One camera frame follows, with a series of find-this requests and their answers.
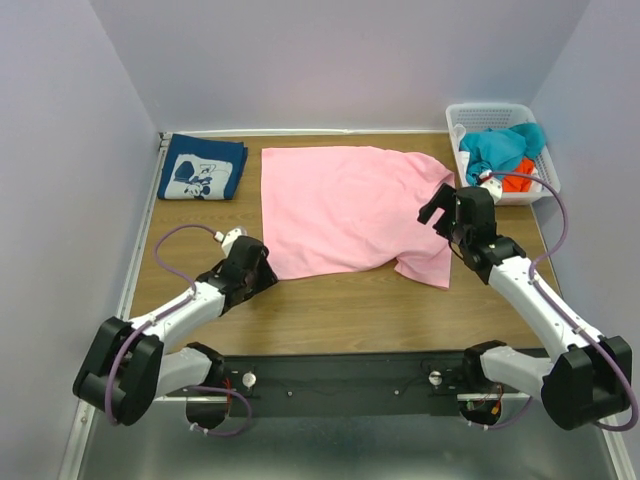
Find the pink t-shirt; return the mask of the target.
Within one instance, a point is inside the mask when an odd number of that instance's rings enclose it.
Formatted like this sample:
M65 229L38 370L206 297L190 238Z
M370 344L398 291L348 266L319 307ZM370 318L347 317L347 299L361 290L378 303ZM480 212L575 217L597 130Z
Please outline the pink t-shirt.
M424 153L371 146L266 148L263 242L281 280L372 270L390 261L422 284L450 285L451 252L419 210L454 174Z

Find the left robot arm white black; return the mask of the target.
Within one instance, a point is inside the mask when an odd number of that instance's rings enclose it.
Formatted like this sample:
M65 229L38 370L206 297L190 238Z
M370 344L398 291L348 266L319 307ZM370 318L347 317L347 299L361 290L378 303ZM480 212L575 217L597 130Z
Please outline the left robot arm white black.
M183 388L224 384L224 357L184 343L198 327L274 286L278 279L259 240L239 235L223 243L224 258L165 305L131 321L105 320L73 382L73 394L112 423L130 426L152 402ZM175 347L184 344L181 350Z

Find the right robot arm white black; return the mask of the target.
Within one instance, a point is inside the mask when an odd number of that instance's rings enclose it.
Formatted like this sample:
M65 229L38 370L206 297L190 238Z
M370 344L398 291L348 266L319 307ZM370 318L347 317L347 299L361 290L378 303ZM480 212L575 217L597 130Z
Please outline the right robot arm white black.
M590 325L546 283L535 261L511 238L498 234L488 178L478 187L441 185L421 207L418 220L457 246L465 266L519 313L547 355L536 358L500 341L468 348L465 374L475 387L503 384L540 402L560 428L586 424L611 430L606 418L629 412L616 426L623 432L639 421L631 385L633 353L620 336L607 337Z

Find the white garment in basket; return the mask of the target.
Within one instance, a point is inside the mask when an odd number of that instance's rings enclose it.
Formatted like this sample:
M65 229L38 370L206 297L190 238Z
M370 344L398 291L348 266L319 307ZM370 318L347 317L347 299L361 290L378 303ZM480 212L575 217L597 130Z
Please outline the white garment in basket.
M453 140L453 146L455 150L455 157L458 162L458 170L462 177L466 175L467 167L469 164L470 154L461 147L461 142L466 135L466 128L462 124L456 124L451 132Z

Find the orange t-shirt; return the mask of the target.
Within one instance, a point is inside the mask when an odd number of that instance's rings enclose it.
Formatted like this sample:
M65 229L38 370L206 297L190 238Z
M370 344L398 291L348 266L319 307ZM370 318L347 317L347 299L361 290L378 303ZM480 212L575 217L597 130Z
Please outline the orange t-shirt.
M533 180L537 173L535 163L524 157L514 170L515 175L507 175L502 178L502 188L505 193L527 193L530 191Z

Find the teal t-shirt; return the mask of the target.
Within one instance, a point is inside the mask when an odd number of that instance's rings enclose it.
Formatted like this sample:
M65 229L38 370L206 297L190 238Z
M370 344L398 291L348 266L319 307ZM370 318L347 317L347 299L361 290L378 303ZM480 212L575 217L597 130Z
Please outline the teal t-shirt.
M514 172L524 157L534 162L545 146L546 136L537 123L466 133L461 142L470 154L465 179L470 186L478 186L484 171Z

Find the folded blue printed t-shirt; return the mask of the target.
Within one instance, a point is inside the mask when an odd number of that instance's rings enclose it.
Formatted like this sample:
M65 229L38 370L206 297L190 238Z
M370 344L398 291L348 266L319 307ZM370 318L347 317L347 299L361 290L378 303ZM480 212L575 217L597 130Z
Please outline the folded blue printed t-shirt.
M244 173L243 142L206 140L174 134L161 171L161 200L232 200Z

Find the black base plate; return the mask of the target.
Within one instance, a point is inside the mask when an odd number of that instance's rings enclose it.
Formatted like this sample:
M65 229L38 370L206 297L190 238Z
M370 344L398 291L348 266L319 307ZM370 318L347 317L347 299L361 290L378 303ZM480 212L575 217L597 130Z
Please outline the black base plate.
M246 417L463 416L494 425L504 389L471 386L459 351L229 356L217 392L189 392L189 422L222 432Z

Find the aluminium frame rail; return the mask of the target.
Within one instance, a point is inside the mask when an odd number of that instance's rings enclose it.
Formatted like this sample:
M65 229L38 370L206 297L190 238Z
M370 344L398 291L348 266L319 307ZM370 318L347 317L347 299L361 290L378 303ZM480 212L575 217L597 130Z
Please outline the aluminium frame rail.
M118 317L123 317L124 319L128 318L131 310L135 286L137 284L140 266L144 255L149 225L160 182L161 169L166 158L166 151L168 149L171 136L172 134L167 132L160 132L158 134L159 145L156 155L156 166L149 192L146 196L145 203L143 204L141 222L134 243L133 253L128 265L118 305L116 307L116 315ZM71 433L63 456L61 469L58 474L58 479L67 480L79 478L82 460L95 413L96 409L84 400L80 400L78 402Z

